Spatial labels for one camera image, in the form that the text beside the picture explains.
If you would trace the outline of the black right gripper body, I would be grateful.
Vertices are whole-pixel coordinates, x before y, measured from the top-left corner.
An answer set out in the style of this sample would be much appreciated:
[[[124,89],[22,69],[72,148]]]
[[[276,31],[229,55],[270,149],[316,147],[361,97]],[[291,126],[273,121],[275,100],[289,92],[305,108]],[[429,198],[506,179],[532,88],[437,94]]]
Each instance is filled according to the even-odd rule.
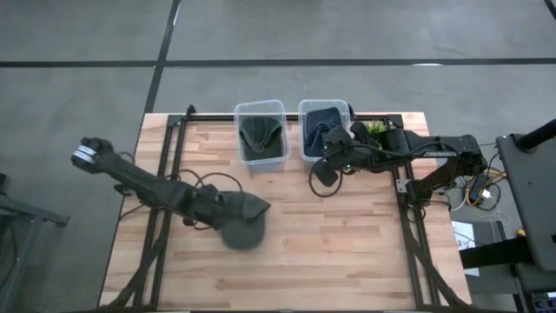
[[[366,170],[377,172],[373,161],[376,145],[368,137],[366,129],[350,130],[350,143],[346,146],[336,145],[331,148],[324,147],[325,161],[330,163],[335,170]]]

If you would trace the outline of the dark green cap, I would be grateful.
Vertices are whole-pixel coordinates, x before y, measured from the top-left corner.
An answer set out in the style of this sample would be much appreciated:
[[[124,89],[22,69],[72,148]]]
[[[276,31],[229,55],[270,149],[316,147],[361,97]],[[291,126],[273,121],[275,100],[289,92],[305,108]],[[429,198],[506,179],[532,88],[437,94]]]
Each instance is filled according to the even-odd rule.
[[[239,125],[245,161],[282,157],[282,124],[272,117],[246,117]]]

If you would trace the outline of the dark grey cloth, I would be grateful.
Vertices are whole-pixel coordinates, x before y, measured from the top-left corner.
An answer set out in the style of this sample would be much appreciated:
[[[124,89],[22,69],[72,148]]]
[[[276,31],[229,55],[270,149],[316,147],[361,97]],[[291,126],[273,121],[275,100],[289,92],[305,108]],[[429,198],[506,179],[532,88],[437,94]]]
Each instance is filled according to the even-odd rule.
[[[222,242],[231,250],[254,250],[266,231],[266,213],[271,203],[248,192],[223,191],[225,215],[219,230]]]

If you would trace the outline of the black aluminium table frame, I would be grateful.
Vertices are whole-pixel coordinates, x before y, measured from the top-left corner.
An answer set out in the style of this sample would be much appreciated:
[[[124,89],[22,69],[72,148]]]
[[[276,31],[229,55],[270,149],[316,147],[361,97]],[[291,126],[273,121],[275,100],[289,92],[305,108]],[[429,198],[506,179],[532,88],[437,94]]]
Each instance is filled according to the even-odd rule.
[[[281,171],[251,173],[238,154],[232,114],[194,114],[185,130],[182,180],[203,176],[271,203],[261,245],[230,250],[212,230],[173,217],[156,307],[160,310],[405,310],[415,305],[390,173],[360,172],[331,195],[308,184],[298,125]]]

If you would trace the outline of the blue denim cap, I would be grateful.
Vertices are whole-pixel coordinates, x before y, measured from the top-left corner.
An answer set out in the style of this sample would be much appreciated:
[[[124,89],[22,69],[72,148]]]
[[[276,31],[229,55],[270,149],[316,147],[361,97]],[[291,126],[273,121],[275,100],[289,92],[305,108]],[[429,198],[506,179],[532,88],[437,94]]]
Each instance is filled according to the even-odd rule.
[[[321,157],[325,145],[324,136],[331,129],[342,125],[341,113],[336,107],[309,111],[303,126],[304,155]]]

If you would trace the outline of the green artificial plant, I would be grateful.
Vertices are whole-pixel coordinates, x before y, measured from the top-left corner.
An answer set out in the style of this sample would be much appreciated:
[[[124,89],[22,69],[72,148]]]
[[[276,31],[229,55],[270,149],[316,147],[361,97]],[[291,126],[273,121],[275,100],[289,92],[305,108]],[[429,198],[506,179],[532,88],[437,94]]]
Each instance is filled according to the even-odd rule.
[[[388,131],[387,123],[381,120],[372,120],[365,123],[368,137],[378,141]]]

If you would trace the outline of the clear plastic bin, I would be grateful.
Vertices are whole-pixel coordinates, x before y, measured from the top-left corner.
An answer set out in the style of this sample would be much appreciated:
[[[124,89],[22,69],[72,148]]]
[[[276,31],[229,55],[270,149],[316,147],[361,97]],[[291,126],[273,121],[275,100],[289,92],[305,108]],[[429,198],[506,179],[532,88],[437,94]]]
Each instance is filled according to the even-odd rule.
[[[301,158],[308,167],[316,163],[322,156],[309,157],[304,155],[303,149],[303,126],[305,123],[305,116],[309,111],[321,110],[329,107],[336,107],[341,113],[341,119],[343,125],[341,126],[345,130],[351,124],[351,115],[349,111],[349,104],[341,99],[305,99],[298,104],[298,117],[299,117],[299,127],[300,127],[300,153]]]
[[[239,137],[239,125],[246,117],[272,117],[277,119],[283,127],[281,141],[283,156],[257,161],[245,161],[243,148]],[[251,173],[263,173],[280,171],[285,167],[286,161],[291,154],[291,147],[288,140],[288,123],[284,104],[277,99],[263,100],[250,103],[239,103],[234,108],[234,122],[236,135],[238,138],[238,154],[241,163],[248,168]]]

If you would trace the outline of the black power adapter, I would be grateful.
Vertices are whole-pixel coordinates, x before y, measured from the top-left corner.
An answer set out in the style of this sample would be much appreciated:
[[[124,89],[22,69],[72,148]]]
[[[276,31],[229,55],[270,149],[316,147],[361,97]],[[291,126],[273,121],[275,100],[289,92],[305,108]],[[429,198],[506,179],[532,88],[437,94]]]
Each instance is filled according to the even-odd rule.
[[[480,200],[482,191],[488,180],[489,176],[480,174],[469,183],[467,190],[467,200],[469,203],[475,203]]]

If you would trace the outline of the grey metal cart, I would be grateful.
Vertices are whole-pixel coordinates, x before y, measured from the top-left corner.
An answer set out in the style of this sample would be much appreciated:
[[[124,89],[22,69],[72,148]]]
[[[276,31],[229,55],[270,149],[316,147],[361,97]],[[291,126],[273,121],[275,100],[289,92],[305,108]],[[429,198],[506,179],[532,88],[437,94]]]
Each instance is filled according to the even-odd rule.
[[[496,138],[534,263],[556,271],[556,140],[525,153],[512,137]]]

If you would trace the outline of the white paper sheet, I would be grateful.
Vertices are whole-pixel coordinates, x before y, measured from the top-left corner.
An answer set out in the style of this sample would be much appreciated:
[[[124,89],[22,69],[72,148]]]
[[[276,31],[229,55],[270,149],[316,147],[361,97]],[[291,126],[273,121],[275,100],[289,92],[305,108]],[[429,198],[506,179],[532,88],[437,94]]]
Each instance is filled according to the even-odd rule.
[[[475,247],[473,226],[470,223],[452,221],[452,227],[458,250]]]

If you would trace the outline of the black pole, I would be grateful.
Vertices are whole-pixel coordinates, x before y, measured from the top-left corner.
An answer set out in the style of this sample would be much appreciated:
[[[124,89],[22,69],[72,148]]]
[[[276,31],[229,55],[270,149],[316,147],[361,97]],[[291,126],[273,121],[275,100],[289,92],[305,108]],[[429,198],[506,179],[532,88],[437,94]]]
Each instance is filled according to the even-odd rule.
[[[525,135],[517,135],[515,142],[520,150],[530,151],[536,150],[540,144],[554,137],[556,137],[556,119]]]

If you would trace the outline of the dark metal stand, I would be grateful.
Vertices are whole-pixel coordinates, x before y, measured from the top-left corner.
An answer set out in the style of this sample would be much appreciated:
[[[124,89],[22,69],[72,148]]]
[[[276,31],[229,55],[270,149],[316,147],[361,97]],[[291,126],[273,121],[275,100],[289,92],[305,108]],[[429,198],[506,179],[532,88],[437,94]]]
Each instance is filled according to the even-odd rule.
[[[0,313],[13,307],[42,225],[66,227],[70,219],[8,196],[9,180],[0,173]]]

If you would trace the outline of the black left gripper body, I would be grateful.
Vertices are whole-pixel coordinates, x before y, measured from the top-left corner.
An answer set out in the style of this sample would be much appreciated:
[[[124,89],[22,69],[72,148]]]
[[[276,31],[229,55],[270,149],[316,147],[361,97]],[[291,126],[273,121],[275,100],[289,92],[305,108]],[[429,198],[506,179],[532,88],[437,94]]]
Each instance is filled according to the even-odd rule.
[[[214,185],[204,185],[196,190],[190,204],[190,213],[197,222],[220,229],[224,224],[224,202]]]

